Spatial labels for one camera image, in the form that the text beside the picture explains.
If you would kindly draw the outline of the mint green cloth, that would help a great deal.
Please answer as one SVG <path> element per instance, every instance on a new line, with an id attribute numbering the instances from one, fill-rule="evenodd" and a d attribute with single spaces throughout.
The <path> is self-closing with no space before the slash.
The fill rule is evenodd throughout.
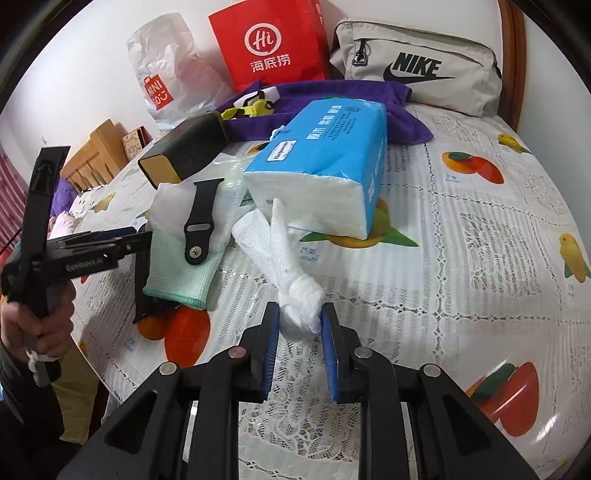
<path id="1" fill-rule="evenodd" d="M 142 292 L 149 297 L 204 310 L 226 247 L 228 244 L 209 253 L 204 263 L 191 265 L 184 258 L 184 244 L 180 240 L 153 229 L 149 272 Z"/>

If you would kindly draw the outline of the dark green tea tin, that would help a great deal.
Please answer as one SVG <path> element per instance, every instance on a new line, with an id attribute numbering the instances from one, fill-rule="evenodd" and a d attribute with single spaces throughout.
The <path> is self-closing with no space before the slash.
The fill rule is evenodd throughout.
<path id="1" fill-rule="evenodd" d="M 228 143 L 221 115 L 209 111 L 167 132 L 140 156 L 138 167 L 154 189 L 177 184 L 207 167 Z"/>

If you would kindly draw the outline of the white tissue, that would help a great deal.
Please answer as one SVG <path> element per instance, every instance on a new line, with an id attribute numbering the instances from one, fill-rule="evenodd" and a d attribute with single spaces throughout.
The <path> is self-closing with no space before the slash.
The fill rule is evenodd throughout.
<path id="1" fill-rule="evenodd" d="M 277 289 L 280 334 L 287 341 L 320 334 L 325 292 L 301 267 L 290 242 L 283 202 L 273 200 L 270 219 L 259 209 L 246 213 L 235 222 L 231 233 L 235 243 Z"/>

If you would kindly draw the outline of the blue tissue pack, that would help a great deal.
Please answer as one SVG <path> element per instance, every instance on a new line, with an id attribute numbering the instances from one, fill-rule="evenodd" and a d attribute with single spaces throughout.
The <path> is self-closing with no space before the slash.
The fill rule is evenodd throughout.
<path id="1" fill-rule="evenodd" d="M 329 98 L 308 103 L 245 169 L 245 184 L 267 217 L 273 200 L 287 225 L 366 239 L 388 147 L 383 104 Z"/>

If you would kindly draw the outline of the yellow mesh pouch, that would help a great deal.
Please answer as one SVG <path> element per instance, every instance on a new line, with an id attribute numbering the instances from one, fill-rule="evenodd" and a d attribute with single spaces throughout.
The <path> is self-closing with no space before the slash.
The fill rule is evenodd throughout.
<path id="1" fill-rule="evenodd" d="M 221 113 L 221 118 L 224 121 L 230 121 L 240 118 L 262 117 L 273 113 L 273 103 L 264 99 L 259 99 L 253 102 L 252 105 L 226 109 Z"/>

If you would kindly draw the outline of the white sponge block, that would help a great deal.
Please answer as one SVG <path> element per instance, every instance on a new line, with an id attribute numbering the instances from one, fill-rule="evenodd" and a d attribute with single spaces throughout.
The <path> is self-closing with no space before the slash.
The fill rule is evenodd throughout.
<path id="1" fill-rule="evenodd" d="M 256 91 L 246 93 L 245 95 L 242 95 L 242 97 L 239 97 L 238 100 L 233 102 L 233 106 L 235 106 L 235 108 L 249 107 L 259 100 L 270 102 L 274 105 L 280 100 L 280 92 L 277 90 L 276 86 L 257 89 Z"/>

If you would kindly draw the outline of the purple plush toy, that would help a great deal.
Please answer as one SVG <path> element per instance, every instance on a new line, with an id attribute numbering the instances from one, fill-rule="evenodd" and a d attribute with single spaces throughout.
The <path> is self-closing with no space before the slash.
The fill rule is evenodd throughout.
<path id="1" fill-rule="evenodd" d="M 62 212 L 67 212 L 77 196 L 75 188 L 67 180 L 60 178 L 53 195 L 50 216 L 57 217 Z"/>

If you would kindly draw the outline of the wooden headboard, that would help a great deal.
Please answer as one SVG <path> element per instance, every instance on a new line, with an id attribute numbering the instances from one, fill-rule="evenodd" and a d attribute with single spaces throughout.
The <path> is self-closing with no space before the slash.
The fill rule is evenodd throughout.
<path id="1" fill-rule="evenodd" d="M 111 119 L 89 135 L 89 140 L 64 164 L 60 177 L 78 192 L 108 185 L 127 165 L 123 130 Z"/>

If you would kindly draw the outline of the patterned book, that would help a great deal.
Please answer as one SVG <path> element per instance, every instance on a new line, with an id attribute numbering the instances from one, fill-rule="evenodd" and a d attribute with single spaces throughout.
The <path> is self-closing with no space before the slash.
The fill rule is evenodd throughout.
<path id="1" fill-rule="evenodd" d="M 125 134 L 121 142 L 127 160 L 133 160 L 151 140 L 152 137 L 144 126 L 137 127 Z"/>

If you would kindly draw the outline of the fruit print tablecloth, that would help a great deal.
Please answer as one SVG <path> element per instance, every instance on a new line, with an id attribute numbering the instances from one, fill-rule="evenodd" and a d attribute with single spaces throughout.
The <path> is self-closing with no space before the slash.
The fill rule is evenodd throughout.
<path id="1" fill-rule="evenodd" d="M 495 386 L 515 374 L 520 383 L 485 411 L 541 479 L 565 478 L 590 437 L 590 276 L 565 277 L 560 254 L 571 235 L 589 272 L 575 220 L 536 157 L 498 143 L 505 132 L 521 141 L 500 118 L 409 110 L 435 138 L 390 146 L 380 206 L 410 240 L 360 249 L 298 242 L 301 264 L 342 324 L 396 364 L 436 363 L 478 400 L 479 381 L 501 380 L 512 364 Z M 447 153 L 488 160 L 492 175 L 452 170 Z M 163 341 L 132 324 L 133 260 L 75 282 L 74 339 L 121 402 L 166 360 Z M 273 284 L 230 243 L 209 290 L 211 333 L 198 362 L 238 343 L 274 300 Z M 318 337 L 280 339 L 270 400 L 240 407 L 243 479 L 358 476 L 360 408 L 331 402 L 322 357 Z"/>

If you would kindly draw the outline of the white Miniso plastic bag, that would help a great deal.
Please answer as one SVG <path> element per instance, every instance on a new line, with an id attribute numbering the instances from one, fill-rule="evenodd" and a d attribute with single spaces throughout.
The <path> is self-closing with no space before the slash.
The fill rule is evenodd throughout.
<path id="1" fill-rule="evenodd" d="M 221 74 L 200 58 L 178 13 L 142 25 L 126 41 L 146 109 L 161 131 L 213 110 L 233 96 Z"/>

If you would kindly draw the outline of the red Haidilao paper bag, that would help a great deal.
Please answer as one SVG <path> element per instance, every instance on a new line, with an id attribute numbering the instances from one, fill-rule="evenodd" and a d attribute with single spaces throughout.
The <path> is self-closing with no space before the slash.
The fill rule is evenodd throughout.
<path id="1" fill-rule="evenodd" d="M 327 80 L 329 45 L 318 1 L 242 1 L 209 16 L 236 91 Z"/>

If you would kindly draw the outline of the grey Nike pouch bag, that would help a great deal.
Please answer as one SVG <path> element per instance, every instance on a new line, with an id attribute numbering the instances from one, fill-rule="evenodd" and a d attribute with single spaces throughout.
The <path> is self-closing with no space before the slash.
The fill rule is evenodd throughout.
<path id="1" fill-rule="evenodd" d="M 335 26 L 331 63 L 348 80 L 403 84 L 416 103 L 475 117 L 498 111 L 496 54 L 471 39 L 349 17 Z"/>

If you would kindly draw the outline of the brown wooden door frame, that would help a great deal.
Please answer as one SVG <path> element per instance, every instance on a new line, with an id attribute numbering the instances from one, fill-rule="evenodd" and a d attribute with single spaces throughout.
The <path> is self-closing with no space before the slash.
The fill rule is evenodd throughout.
<path id="1" fill-rule="evenodd" d="M 499 116 L 517 131 L 520 123 L 527 73 L 527 38 L 522 11 L 509 0 L 498 0 L 501 17 L 503 88 Z"/>

